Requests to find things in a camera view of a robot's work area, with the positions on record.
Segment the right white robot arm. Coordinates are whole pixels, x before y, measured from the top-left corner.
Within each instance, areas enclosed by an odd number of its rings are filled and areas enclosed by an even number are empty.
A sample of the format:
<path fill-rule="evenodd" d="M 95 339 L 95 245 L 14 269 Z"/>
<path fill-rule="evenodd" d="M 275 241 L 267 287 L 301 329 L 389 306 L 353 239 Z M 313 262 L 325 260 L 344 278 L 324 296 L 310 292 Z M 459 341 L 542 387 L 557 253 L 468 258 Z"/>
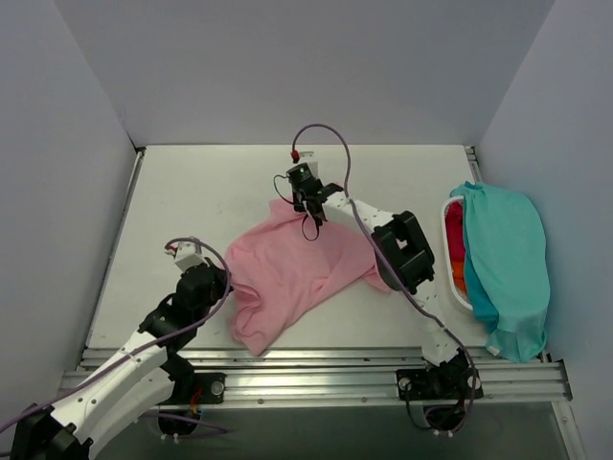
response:
<path fill-rule="evenodd" d="M 334 222 L 362 233 L 374 247 L 379 276 L 391 289 L 408 294 L 414 321 L 421 329 L 425 370 L 411 377 L 406 391 L 424 399 L 457 398 L 474 382 L 465 351 L 444 325 L 435 286 L 435 255 L 417 217 L 393 214 L 355 200 L 341 186 L 324 184 L 300 163 L 286 172 L 296 211 L 312 218 L 315 228 Z"/>

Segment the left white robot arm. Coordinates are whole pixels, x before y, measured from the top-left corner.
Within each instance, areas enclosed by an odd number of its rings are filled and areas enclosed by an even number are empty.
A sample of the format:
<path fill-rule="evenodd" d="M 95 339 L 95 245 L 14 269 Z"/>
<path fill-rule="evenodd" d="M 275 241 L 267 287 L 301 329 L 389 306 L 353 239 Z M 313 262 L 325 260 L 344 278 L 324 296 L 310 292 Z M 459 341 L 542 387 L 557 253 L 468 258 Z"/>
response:
<path fill-rule="evenodd" d="M 227 264 L 198 256 L 128 341 L 78 386 L 10 423 L 10 459 L 93 459 L 160 403 L 220 403 L 224 377 L 200 377 L 179 352 L 231 292 Z"/>

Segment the pink t shirt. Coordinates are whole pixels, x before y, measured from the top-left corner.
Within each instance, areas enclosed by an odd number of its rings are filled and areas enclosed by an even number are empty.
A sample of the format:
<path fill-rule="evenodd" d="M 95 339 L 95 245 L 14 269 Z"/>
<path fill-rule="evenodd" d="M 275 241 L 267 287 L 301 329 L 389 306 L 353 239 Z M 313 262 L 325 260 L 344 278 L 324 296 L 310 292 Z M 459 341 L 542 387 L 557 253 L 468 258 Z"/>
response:
<path fill-rule="evenodd" d="M 267 219 L 226 250 L 224 260 L 237 301 L 231 333 L 254 356 L 308 311 L 355 282 L 384 294 L 391 291 L 364 236 L 328 223 L 315 241 L 308 241 L 303 218 L 284 200 L 273 199 Z"/>

